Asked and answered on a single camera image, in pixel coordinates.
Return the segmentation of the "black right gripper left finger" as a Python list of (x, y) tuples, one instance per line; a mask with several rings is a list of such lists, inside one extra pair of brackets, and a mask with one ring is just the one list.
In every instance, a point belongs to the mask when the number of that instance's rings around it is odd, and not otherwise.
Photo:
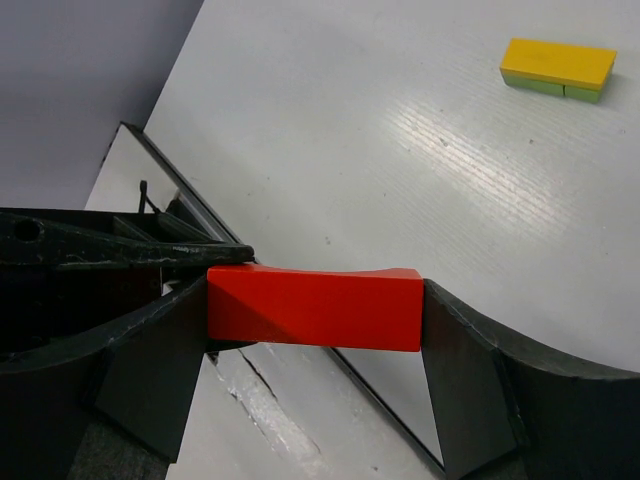
[(1, 365), (4, 479), (163, 479), (207, 344), (202, 277)]

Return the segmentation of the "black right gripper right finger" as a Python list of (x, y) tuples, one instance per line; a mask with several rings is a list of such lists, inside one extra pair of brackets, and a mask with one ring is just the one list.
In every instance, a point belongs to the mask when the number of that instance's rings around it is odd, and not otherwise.
[(544, 345), (431, 280), (422, 359), (447, 478), (638, 478), (638, 373)]

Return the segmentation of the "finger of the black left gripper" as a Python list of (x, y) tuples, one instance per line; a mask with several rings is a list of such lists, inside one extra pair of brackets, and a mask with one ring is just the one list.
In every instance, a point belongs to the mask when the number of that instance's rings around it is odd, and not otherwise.
[(252, 247), (208, 240), (161, 242), (167, 214), (3, 208), (1, 265), (42, 268), (207, 268), (254, 260)]

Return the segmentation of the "green wood cube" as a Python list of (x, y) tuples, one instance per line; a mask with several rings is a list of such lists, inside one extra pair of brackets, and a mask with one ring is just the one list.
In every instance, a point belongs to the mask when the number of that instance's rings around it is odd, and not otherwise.
[(564, 87), (564, 95), (567, 98), (597, 104), (600, 100), (602, 90), (591, 90), (582, 87), (567, 85)]
[(508, 74), (503, 74), (502, 78), (504, 80), (504, 83), (512, 88), (531, 90), (545, 95), (552, 95), (557, 97), (565, 96), (565, 86), (561, 84), (532, 80), (529, 78)]

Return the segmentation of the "yellow long wood block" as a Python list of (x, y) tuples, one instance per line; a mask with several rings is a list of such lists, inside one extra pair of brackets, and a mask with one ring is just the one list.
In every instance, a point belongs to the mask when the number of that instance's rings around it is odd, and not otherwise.
[(605, 86), (616, 56), (613, 49), (513, 38), (500, 71), (507, 76), (598, 91)]

